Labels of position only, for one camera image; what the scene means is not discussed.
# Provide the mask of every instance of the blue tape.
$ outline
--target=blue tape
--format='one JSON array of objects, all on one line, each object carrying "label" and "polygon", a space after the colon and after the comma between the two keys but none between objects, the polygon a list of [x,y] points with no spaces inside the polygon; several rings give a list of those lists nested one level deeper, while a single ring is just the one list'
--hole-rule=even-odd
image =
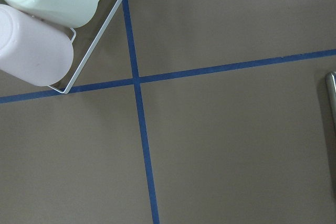
[{"label": "blue tape", "polygon": [[152,210],[152,219],[153,219],[153,224],[159,224],[160,223],[159,211],[157,208],[153,169],[152,169],[145,113],[144,113],[142,94],[141,94],[138,63],[136,59],[137,53],[135,51],[132,22],[131,22],[131,15],[130,15],[128,0],[123,0],[122,7],[123,7],[123,12],[124,12],[127,41],[128,41],[130,60],[131,60],[132,76],[133,76],[133,82],[134,82],[134,93],[135,93],[136,107],[138,111],[142,151],[143,151],[143,157],[144,157],[144,163],[145,163],[149,199],[150,199],[151,210]]},{"label": "blue tape", "polygon": [[253,68],[253,67],[260,67],[260,66],[266,66],[266,65],[272,65],[272,64],[279,64],[279,63],[285,63],[285,62],[322,58],[322,57],[334,56],[334,55],[336,55],[336,49],[319,51],[319,52],[310,52],[307,54],[290,55],[290,56],[285,56],[285,57],[245,61],[245,62],[226,64],[226,65],[221,65],[221,66],[156,74],[152,76],[144,76],[144,77],[140,77],[140,83],[162,81],[162,80],[169,80],[169,79],[176,79],[176,78],[183,78],[183,77],[190,77],[190,76],[199,76],[199,75],[208,74],[208,73],[225,72],[225,71],[238,70],[238,69],[244,69],[244,68]]},{"label": "blue tape", "polygon": [[[284,57],[245,61],[245,62],[226,64],[226,65],[207,67],[207,68],[198,68],[198,69],[177,71],[177,72],[171,72],[171,73],[155,74],[152,76],[139,77],[138,82],[147,83],[147,82],[153,82],[153,81],[170,80],[170,79],[176,79],[176,78],[198,76],[198,75],[208,74],[208,73],[225,72],[225,71],[231,71],[231,70],[260,67],[260,66],[286,63],[286,62],[292,62],[292,61],[323,58],[323,57],[329,57],[329,56],[335,56],[335,55],[336,55],[336,49],[318,51],[318,52],[310,52],[307,54],[290,55],[290,56],[284,56]],[[131,64],[134,65],[132,67],[132,71],[136,70],[134,71],[134,73],[139,74],[138,65],[136,64],[136,61],[134,62],[133,60],[134,58],[131,59]],[[107,89],[107,88],[127,86],[127,85],[132,85],[132,84],[133,84],[133,79],[108,81],[108,82],[102,82],[102,83],[75,86],[71,88],[69,93],[85,92],[85,91],[98,90],[98,89]],[[8,103],[8,102],[25,101],[25,100],[31,100],[31,99],[37,99],[37,98],[44,98],[44,97],[52,97],[55,95],[60,95],[60,93],[54,90],[48,90],[48,91],[33,92],[33,93],[27,93],[27,94],[10,95],[7,97],[0,97],[0,104]]]},{"label": "blue tape", "polygon": [[[121,87],[121,86],[127,86],[127,85],[132,85],[132,84],[133,84],[133,79],[108,81],[108,82],[76,86],[76,87],[73,87],[69,93],[78,93],[78,92],[85,92],[85,91],[98,90],[98,89],[107,89],[107,88]],[[43,97],[53,97],[56,95],[61,95],[61,93],[55,90],[47,90],[47,91],[32,92],[32,93],[27,93],[27,94],[16,94],[16,95],[10,95],[7,97],[0,97],[0,104],[32,100],[32,99],[43,98]]]}]

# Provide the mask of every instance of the blue tape line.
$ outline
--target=blue tape line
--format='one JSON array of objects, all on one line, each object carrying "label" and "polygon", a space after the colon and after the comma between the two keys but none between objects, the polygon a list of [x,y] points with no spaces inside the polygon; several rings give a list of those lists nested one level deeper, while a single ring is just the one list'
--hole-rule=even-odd
[{"label": "blue tape line", "polygon": [[[127,86],[127,85],[132,85],[132,84],[133,84],[133,79],[108,81],[108,82],[76,86],[76,87],[73,87],[69,93],[78,93],[78,92],[85,92],[85,91],[98,90],[98,89],[107,89],[107,88],[121,87],[121,86]],[[55,90],[47,90],[47,91],[32,92],[32,93],[27,93],[27,94],[10,95],[7,97],[0,97],[0,104],[32,100],[32,99],[43,98],[43,97],[53,97],[56,95],[61,95],[61,93]]]},{"label": "blue tape line", "polygon": [[131,15],[130,15],[128,0],[122,1],[122,7],[123,7],[123,12],[124,12],[127,41],[128,41],[128,46],[129,46],[132,76],[133,76],[133,81],[134,81],[134,93],[135,93],[136,107],[138,111],[142,151],[143,151],[143,157],[144,157],[144,163],[145,163],[145,171],[146,171],[146,177],[147,177],[149,199],[150,199],[151,210],[152,210],[153,224],[159,224],[160,223],[159,211],[157,208],[153,169],[152,169],[145,113],[144,113],[142,94],[141,94],[138,63],[136,59],[137,53],[135,51],[132,22],[131,22]]},{"label": "blue tape line", "polygon": [[253,67],[260,67],[260,66],[266,66],[266,65],[272,65],[272,64],[279,64],[279,63],[285,63],[285,62],[322,58],[322,57],[334,56],[334,55],[336,55],[336,49],[319,51],[319,52],[310,52],[307,54],[290,55],[290,56],[285,56],[285,57],[245,61],[245,62],[226,64],[226,65],[221,65],[221,66],[198,68],[198,69],[171,72],[171,73],[163,73],[163,74],[155,74],[152,76],[144,76],[144,77],[140,77],[140,82],[146,83],[146,82],[153,82],[153,81],[183,78],[183,77],[189,77],[189,76],[199,76],[199,75],[208,74],[208,73],[225,72],[225,71],[238,70],[238,69],[244,69],[244,68],[253,68]]},{"label": "blue tape line", "polygon": [[[244,69],[244,68],[253,68],[253,67],[260,67],[260,66],[266,66],[266,65],[272,65],[272,64],[279,64],[279,63],[285,63],[285,62],[323,58],[323,57],[329,57],[329,56],[335,56],[335,55],[336,55],[336,49],[318,51],[318,52],[310,52],[307,54],[290,55],[290,56],[284,56],[284,57],[245,61],[245,62],[226,64],[226,65],[207,67],[207,68],[198,68],[198,69],[191,69],[191,70],[171,72],[171,73],[155,74],[152,76],[140,77],[139,82],[147,83],[147,82],[153,82],[153,81],[170,80],[170,79],[183,78],[183,77],[189,77],[189,76],[198,76],[198,75],[208,74],[208,73],[225,72],[225,71],[238,70],[238,69]],[[133,84],[133,79],[109,81],[109,82],[88,84],[88,85],[82,85],[82,86],[75,86],[75,87],[72,87],[69,93],[85,92],[85,91],[98,90],[98,89],[107,89],[107,88],[127,86],[127,85],[132,85],[132,84]],[[25,100],[31,100],[31,99],[37,99],[37,98],[44,98],[44,97],[52,97],[55,95],[60,95],[60,93],[54,90],[48,90],[48,91],[33,92],[33,93],[27,93],[27,94],[10,95],[7,97],[0,97],[0,104],[8,103],[8,102],[25,101]]]}]

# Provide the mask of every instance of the gray floor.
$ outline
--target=gray floor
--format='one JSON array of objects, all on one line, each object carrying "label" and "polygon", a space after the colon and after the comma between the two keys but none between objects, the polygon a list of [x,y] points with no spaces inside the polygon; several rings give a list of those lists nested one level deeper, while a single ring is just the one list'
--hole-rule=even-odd
[{"label": "gray floor", "polygon": [[[336,48],[336,0],[129,2],[140,76]],[[142,84],[160,222],[335,223],[332,70],[336,56]],[[120,9],[76,85],[131,77]],[[153,223],[136,107],[133,86],[0,104],[0,223]]]}]

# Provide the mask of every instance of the metal rack frame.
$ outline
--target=metal rack frame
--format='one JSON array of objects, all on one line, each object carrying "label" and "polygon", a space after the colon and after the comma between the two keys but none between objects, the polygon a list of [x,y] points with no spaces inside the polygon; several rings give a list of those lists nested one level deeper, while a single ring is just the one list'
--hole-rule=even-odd
[{"label": "metal rack frame", "polygon": [[[106,30],[108,24],[111,22],[112,18],[114,17],[118,7],[120,6],[120,4],[122,3],[123,0],[117,0],[114,4],[114,6],[112,7],[112,10],[111,12],[109,13],[109,15],[107,16],[107,18],[105,19],[103,25],[101,26],[101,28],[99,29],[96,37],[94,38],[93,42],[91,43],[89,49],[87,50],[87,52],[85,53],[82,61],[80,62],[80,64],[78,65],[75,73],[72,75],[69,83],[67,84],[67,86],[65,87],[64,91],[58,89],[58,88],[55,88],[53,86],[48,86],[50,87],[51,89],[53,90],[56,90],[57,92],[59,93],[62,93],[62,94],[67,94],[69,93],[70,89],[72,88],[73,84],[75,83],[75,81],[77,80],[79,74],[81,73],[83,67],[85,66],[86,62],[88,61],[88,59],[90,58],[93,50],[95,49],[97,43],[99,42],[101,36],[103,35],[104,31]],[[73,28],[70,28],[71,31],[73,32],[73,36],[71,38],[71,42],[73,42],[76,38],[76,31],[73,29]]]}]

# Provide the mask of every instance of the metal object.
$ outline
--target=metal object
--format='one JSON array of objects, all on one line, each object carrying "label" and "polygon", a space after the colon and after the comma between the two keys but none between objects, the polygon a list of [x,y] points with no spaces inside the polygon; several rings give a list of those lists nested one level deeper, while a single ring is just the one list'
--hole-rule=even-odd
[{"label": "metal object", "polygon": [[326,84],[328,88],[329,101],[336,129],[336,72],[331,72],[326,75]]},{"label": "metal object", "polygon": [[[113,16],[115,15],[118,7],[120,6],[120,4],[122,3],[123,0],[117,0],[116,3],[114,4],[110,14],[107,16],[106,20],[104,21],[103,25],[101,26],[99,32],[97,33],[96,37],[94,38],[93,42],[91,43],[89,49],[87,50],[87,52],[85,53],[82,61],[80,62],[79,66],[77,67],[75,73],[73,74],[73,76],[71,77],[69,83],[67,84],[67,86],[65,87],[64,91],[61,91],[53,86],[48,86],[54,90],[56,90],[59,93],[62,94],[67,94],[69,93],[70,89],[72,88],[73,84],[75,83],[75,81],[77,80],[79,74],[81,73],[83,67],[85,66],[86,62],[88,61],[88,59],[90,58],[93,50],[95,49],[98,41],[100,40],[101,36],[103,35],[104,31],[106,30],[108,24],[111,22],[111,19],[113,18]],[[76,31],[73,28],[70,28],[71,31],[73,32],[73,37],[71,39],[71,42],[73,42],[75,40],[76,37]]]}]

